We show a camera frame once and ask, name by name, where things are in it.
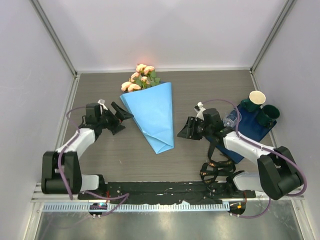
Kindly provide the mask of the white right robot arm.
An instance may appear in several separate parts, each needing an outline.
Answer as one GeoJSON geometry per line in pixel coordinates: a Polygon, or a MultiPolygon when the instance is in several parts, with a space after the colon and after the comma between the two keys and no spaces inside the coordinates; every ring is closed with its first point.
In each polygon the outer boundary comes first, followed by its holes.
{"type": "Polygon", "coordinates": [[[253,141],[236,129],[224,126],[215,108],[204,109],[196,117],[188,117],[178,137],[190,140],[210,139],[208,162],[200,170],[200,177],[211,192],[218,176],[226,177],[226,193],[233,198],[244,191],[264,192],[272,200],[292,196],[299,187],[305,188],[306,177],[298,169],[291,152],[284,146],[273,148],[253,141]],[[236,171],[232,159],[215,161],[216,146],[235,152],[257,165],[257,173],[236,171]]]}

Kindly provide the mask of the black printed ribbon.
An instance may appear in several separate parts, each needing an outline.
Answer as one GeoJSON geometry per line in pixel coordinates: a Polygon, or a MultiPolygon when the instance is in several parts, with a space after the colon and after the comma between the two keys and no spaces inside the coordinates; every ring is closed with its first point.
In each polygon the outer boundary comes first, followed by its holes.
{"type": "Polygon", "coordinates": [[[243,172],[243,170],[236,172],[236,165],[234,161],[224,153],[221,154],[226,158],[225,161],[215,161],[212,159],[217,144],[218,142],[216,140],[212,140],[210,142],[207,152],[208,162],[205,162],[202,165],[199,172],[200,178],[206,186],[213,184],[219,176],[234,177],[243,172]]]}

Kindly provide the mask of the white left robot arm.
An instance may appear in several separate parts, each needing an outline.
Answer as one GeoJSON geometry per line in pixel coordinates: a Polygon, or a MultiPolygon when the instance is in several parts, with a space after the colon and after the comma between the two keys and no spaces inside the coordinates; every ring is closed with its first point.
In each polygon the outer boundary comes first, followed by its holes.
{"type": "Polygon", "coordinates": [[[134,117],[115,102],[111,106],[115,112],[108,109],[102,99],[84,106],[85,114],[81,123],[75,125],[75,134],[61,147],[43,154],[41,190],[44,194],[67,194],[70,198],[76,194],[90,194],[97,200],[106,195],[103,175],[83,174],[80,158],[103,130],[115,135],[125,129],[123,121],[134,117]]]}

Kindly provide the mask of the large blue wrapping paper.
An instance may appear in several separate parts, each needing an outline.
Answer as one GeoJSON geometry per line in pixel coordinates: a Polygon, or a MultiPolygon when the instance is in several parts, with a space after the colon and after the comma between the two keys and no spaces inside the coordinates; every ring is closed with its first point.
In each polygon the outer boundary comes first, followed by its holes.
{"type": "Polygon", "coordinates": [[[156,154],[175,147],[172,84],[124,93],[120,99],[156,154]]]}

